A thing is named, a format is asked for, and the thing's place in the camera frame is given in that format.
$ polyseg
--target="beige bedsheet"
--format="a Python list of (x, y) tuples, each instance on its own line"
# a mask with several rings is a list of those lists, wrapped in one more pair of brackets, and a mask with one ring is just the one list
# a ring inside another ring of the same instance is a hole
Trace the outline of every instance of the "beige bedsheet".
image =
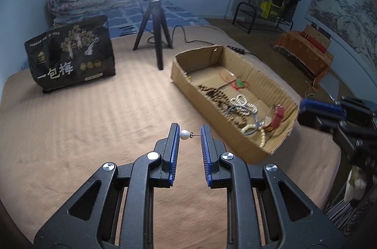
[[(189, 40), (239, 46), (214, 27), (187, 27)], [(29, 70), (11, 76), (0, 106), (0, 197), (25, 235), (37, 230), (104, 162), (133, 162), (167, 136), (170, 124), (195, 133), (206, 120), (170, 80), (175, 54), (186, 44), (180, 29), (174, 49), (164, 49), (158, 71), (146, 44), (132, 51), (136, 35), (113, 39), (116, 73), (44, 95)], [(247, 56), (297, 101), (300, 97), (269, 67)], [(215, 138), (221, 139), (213, 131)], [(329, 193), (340, 161), (330, 136), (295, 128), (265, 163), (278, 164), (318, 205)], [(225, 190), (207, 187), (199, 138), (181, 141), (171, 189), (155, 191), (155, 248), (225, 248)]]

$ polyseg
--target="dark bead string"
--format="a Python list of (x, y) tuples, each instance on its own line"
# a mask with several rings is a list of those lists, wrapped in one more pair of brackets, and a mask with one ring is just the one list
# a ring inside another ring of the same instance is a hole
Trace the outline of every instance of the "dark bead string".
[[(206, 95), (212, 102), (215, 103), (220, 112), (225, 114), (233, 105), (230, 103), (228, 96), (218, 88), (208, 87), (202, 84), (197, 86), (197, 89)], [(227, 115), (228, 121), (239, 128), (247, 125), (245, 116), (240, 115), (240, 109), (230, 110)]]

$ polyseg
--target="gold tree illustration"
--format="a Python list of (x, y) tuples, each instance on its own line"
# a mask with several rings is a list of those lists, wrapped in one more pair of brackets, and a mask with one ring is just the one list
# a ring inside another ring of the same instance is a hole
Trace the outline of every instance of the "gold tree illustration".
[(92, 31), (86, 31), (82, 33), (82, 42), (88, 49), (84, 52), (86, 56), (91, 56), (93, 54), (93, 46), (99, 41), (99, 37), (95, 35)]
[(77, 47), (77, 37), (76, 34), (80, 33), (81, 29), (78, 25), (74, 26), (71, 31), (69, 31), (67, 37), (60, 44), (60, 48), (69, 53), (69, 58), (73, 58), (73, 49)]
[(73, 49), (80, 49), (87, 46), (88, 49), (84, 52), (86, 56), (93, 54), (93, 46), (99, 41), (99, 37), (92, 31), (86, 31), (80, 28), (79, 25), (75, 25), (71, 31), (69, 31), (67, 37), (60, 44), (63, 51), (69, 53), (69, 58), (73, 58)]

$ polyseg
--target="orange cloth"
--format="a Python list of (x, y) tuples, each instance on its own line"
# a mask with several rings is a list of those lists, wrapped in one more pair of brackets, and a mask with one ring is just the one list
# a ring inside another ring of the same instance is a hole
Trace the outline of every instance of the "orange cloth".
[(316, 76), (329, 67), (334, 59), (331, 53), (321, 52), (310, 41), (302, 37), (300, 31), (285, 31), (276, 42), (276, 46), (285, 48)]

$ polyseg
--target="tripod leg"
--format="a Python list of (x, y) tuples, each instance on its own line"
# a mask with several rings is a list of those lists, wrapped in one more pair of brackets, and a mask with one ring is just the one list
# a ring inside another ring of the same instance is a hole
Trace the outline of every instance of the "tripod leg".
[(149, 6), (147, 8), (146, 12), (144, 13), (143, 21), (141, 22), (140, 29), (139, 29), (139, 32), (138, 32), (138, 36), (136, 37), (135, 45), (133, 46), (132, 50), (136, 50), (138, 48), (141, 36), (144, 33), (144, 29), (145, 29), (145, 27), (147, 25), (147, 22), (149, 21), (149, 17), (150, 17), (150, 13), (151, 12), (152, 12), (152, 7)]
[(157, 56), (157, 67), (159, 70), (164, 69), (163, 61), (163, 47), (161, 44), (161, 12), (159, 10), (152, 10), (153, 33), (155, 34), (155, 48)]
[(161, 13), (161, 24), (163, 26), (164, 34), (165, 34), (166, 41), (167, 41), (167, 46), (169, 48), (173, 49), (173, 43), (172, 43), (172, 40), (170, 38), (169, 29), (167, 27), (166, 17), (165, 17), (165, 13), (164, 13), (163, 8), (160, 9), (160, 13)]

